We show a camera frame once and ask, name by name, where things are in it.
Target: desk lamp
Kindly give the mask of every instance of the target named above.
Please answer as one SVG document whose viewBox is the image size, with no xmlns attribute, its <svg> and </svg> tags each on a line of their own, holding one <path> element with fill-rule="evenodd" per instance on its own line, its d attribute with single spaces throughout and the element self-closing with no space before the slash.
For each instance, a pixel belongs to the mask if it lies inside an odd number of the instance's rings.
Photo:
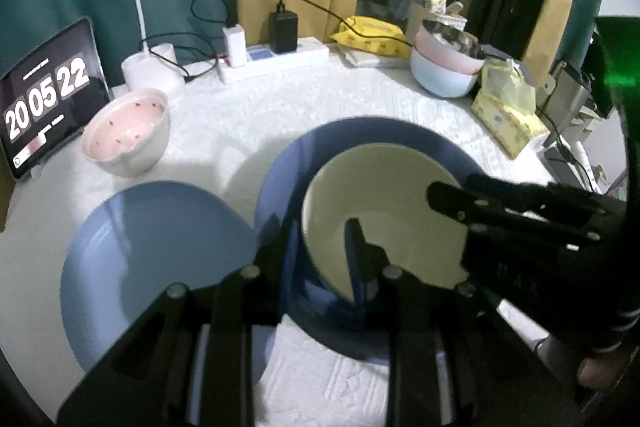
<svg viewBox="0 0 640 427">
<path fill-rule="evenodd" d="M 175 105 L 184 96 L 184 78 L 172 63 L 176 63 L 174 46 L 159 44 L 149 49 L 146 43 L 145 18 L 142 3 L 135 0 L 140 24 L 142 51 L 130 55 L 122 63 L 122 74 L 129 89 L 155 87 L 162 90 L 169 99 L 169 105 Z"/>
</svg>

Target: plastic bag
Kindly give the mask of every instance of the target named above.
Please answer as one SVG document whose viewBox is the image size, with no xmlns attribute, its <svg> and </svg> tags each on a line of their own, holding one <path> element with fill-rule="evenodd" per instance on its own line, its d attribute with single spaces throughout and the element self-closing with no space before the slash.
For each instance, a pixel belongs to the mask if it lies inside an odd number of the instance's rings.
<svg viewBox="0 0 640 427">
<path fill-rule="evenodd" d="M 394 37 L 404 41 L 404 33 L 398 26 L 372 17 L 355 16 L 349 17 L 346 21 L 362 35 L 384 38 L 361 37 L 352 32 L 345 24 L 340 23 L 338 32 L 331 35 L 331 38 L 338 44 L 385 57 L 409 58 L 410 46 L 408 44 L 386 38 Z"/>
<path fill-rule="evenodd" d="M 529 86 L 513 60 L 488 58 L 481 72 L 482 92 L 522 114 L 536 111 L 536 90 Z"/>
</svg>

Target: cream bowl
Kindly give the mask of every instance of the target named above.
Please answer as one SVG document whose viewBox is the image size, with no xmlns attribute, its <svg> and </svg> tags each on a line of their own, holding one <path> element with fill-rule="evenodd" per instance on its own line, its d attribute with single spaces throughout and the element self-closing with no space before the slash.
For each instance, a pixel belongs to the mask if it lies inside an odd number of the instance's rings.
<svg viewBox="0 0 640 427">
<path fill-rule="evenodd" d="M 466 227 L 431 209 L 426 192 L 435 181 L 460 186 L 427 155 L 396 144 L 360 145 L 324 165 L 302 207 L 306 249 L 323 282 L 354 301 L 344 246 L 344 225 L 352 217 L 368 243 L 423 282 L 451 289 L 465 280 Z"/>
<path fill-rule="evenodd" d="M 104 171 L 133 178 L 155 165 L 169 141 L 168 100 L 158 89 L 136 89 L 103 107 L 87 124 L 80 147 Z"/>
</svg>

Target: electronic device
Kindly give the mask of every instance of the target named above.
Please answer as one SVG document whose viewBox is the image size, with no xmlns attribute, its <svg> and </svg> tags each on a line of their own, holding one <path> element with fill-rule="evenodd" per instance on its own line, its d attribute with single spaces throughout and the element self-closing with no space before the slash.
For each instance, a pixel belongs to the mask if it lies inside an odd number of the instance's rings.
<svg viewBox="0 0 640 427">
<path fill-rule="evenodd" d="M 45 42 L 0 80 L 0 141 L 16 179 L 110 101 L 89 19 Z"/>
<path fill-rule="evenodd" d="M 589 98 L 591 86 L 582 72 L 564 61 L 557 64 L 552 76 L 556 80 L 556 89 L 545 100 L 542 109 L 562 134 Z M 545 140 L 545 147 L 549 147 L 556 139 L 556 133 L 552 132 Z"/>
<path fill-rule="evenodd" d="M 298 16 L 278 6 L 269 14 L 269 44 L 275 53 L 290 53 L 298 42 Z"/>
</svg>

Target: pink and white bowl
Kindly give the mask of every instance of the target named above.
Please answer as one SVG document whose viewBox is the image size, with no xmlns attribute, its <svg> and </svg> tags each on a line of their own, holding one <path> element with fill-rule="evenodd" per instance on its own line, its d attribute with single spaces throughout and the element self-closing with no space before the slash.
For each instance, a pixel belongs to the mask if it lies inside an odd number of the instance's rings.
<svg viewBox="0 0 640 427">
<path fill-rule="evenodd" d="M 80 139 L 84 156 L 101 169 L 134 178 L 155 165 L 169 142 L 168 100 L 158 89 L 136 89 L 103 107 Z"/>
</svg>

